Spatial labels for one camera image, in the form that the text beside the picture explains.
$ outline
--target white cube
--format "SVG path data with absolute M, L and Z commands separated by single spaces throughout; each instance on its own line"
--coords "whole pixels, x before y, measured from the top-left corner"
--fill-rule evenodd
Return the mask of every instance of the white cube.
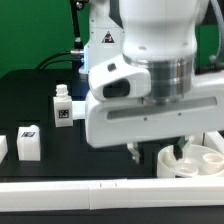
M 20 127 L 17 147 L 19 160 L 40 161 L 40 129 L 35 125 Z
M 8 152 L 8 146 L 6 142 L 6 136 L 0 135 L 0 163 L 4 159 L 7 152 Z

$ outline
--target logo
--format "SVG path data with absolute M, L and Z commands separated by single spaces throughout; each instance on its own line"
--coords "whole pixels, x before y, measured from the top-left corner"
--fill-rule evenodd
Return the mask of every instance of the logo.
M 108 43 L 108 44 L 114 43 L 114 39 L 109 31 L 107 32 L 106 36 L 104 37 L 102 43 Z

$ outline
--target black square sticker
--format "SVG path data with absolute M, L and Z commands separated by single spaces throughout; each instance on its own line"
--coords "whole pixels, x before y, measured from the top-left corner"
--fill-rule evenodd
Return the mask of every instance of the black square sticker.
M 22 134 L 22 137 L 25 137 L 25 138 L 32 138 L 34 135 L 35 135 L 36 132 L 24 132 Z
M 59 110 L 59 119 L 69 118 L 69 110 Z

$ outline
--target table surface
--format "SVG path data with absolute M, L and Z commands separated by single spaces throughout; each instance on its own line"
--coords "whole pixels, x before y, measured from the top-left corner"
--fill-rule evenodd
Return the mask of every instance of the table surface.
M 0 181 L 53 181 L 150 178 L 156 176 L 158 151 L 176 139 L 141 144 L 143 164 L 136 165 L 125 145 L 94 149 L 86 143 L 84 121 L 55 128 L 53 96 L 57 84 L 67 84 L 73 100 L 85 100 L 89 90 L 71 70 L 18 70 L 0 80 L 0 135 L 7 136 L 8 154 L 0 164 Z M 40 127 L 41 161 L 19 161 L 19 127 Z M 224 207 L 111 209 L 1 213 L 2 223 L 223 223 Z

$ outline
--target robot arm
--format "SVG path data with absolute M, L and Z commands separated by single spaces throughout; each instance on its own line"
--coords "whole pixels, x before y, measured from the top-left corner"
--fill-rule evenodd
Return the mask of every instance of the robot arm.
M 95 66 L 89 74 L 86 134 L 90 145 L 112 146 L 224 129 L 224 73 L 204 79 L 194 75 L 195 25 L 202 21 L 208 3 L 120 0 L 125 31 L 122 54 Z M 111 72 L 107 69 L 110 64 L 119 66 Z M 143 90 L 136 95 L 130 91 L 103 96 L 105 88 L 113 89 L 114 82 L 123 79 L 130 89 L 134 89 L 133 79 L 138 80 Z

